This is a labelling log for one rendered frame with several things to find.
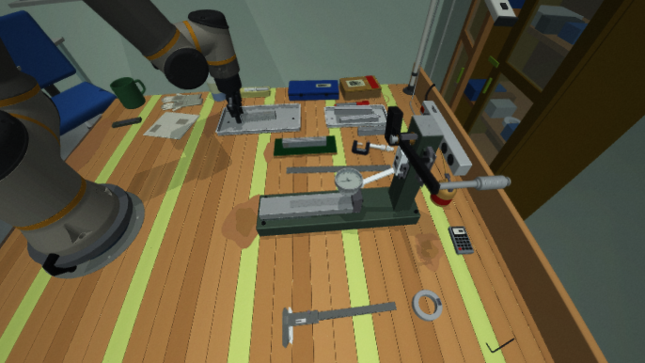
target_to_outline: mug handle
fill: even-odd
[[[134,82],[135,82],[135,83],[138,83],[138,84],[139,84],[139,85],[141,85],[141,87],[143,88],[143,90],[141,91],[141,94],[146,93],[146,87],[145,87],[145,86],[143,86],[143,82],[141,82],[141,81],[140,81],[140,80],[138,80],[138,79],[135,79],[135,80],[134,80]]]

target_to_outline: wooden tabletop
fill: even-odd
[[[370,103],[398,104],[409,125],[403,87],[384,87],[385,96]],[[202,94],[207,97],[201,106],[178,111],[202,114],[180,140],[143,136],[165,112],[159,96],[148,96],[147,105],[135,110],[116,101],[71,154],[67,163],[87,180],[113,183],[141,198],[143,227],[115,261],[76,279],[45,276],[14,230],[0,248],[0,360],[553,361],[467,192],[459,192],[443,212],[429,209],[427,196],[419,193],[421,217],[413,226],[255,239],[251,230],[244,236],[250,245],[226,238],[225,223],[236,220],[231,212],[240,211],[255,190],[271,195],[335,189],[333,173],[286,174],[287,167],[391,164],[394,153],[353,154],[353,140],[385,141],[342,128],[344,160],[273,158],[276,138],[329,134],[325,101],[299,102],[297,133],[219,136],[215,129],[226,103]],[[274,102],[291,103],[287,89],[276,89]],[[142,114],[140,125],[111,127]],[[449,168],[439,156],[432,173],[443,179]],[[390,182],[388,177],[367,187]],[[250,218],[240,215],[235,223]],[[457,256],[446,248],[446,232],[437,229],[445,223],[466,227],[474,254]],[[411,308],[424,289],[444,304],[433,322],[422,321]],[[293,345],[282,347],[283,308],[323,311],[390,301],[396,310],[295,327]],[[422,299],[421,306],[432,312],[428,301]],[[500,351],[487,349],[486,343],[494,350],[510,339]]]

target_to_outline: gray wall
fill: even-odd
[[[433,81],[441,87],[469,0],[456,0]],[[0,15],[15,11],[0,0]],[[223,11],[245,86],[285,87],[290,80],[373,74],[383,84],[407,83],[429,0],[154,1],[175,23],[202,8]],[[430,72],[450,0],[440,0]],[[147,94],[178,92],[135,48],[81,2],[24,8],[65,44],[97,86],[132,76]],[[63,81],[61,89],[79,82]],[[645,118],[535,212],[527,224],[610,362],[641,360],[645,341]],[[606,187],[616,182],[618,188]]]

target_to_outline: black cable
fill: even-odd
[[[426,92],[426,97],[423,98],[423,101],[428,101],[428,95],[430,94],[430,91],[433,89],[434,86],[436,86],[436,85],[433,84],[432,86],[430,86],[428,88],[428,92]]]

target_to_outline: green mug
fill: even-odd
[[[139,90],[137,83],[141,85],[143,90]],[[123,103],[125,108],[132,110],[146,103],[146,99],[143,97],[146,87],[138,79],[130,77],[119,78],[110,84],[110,88],[112,88],[114,94],[117,95],[118,100]]]

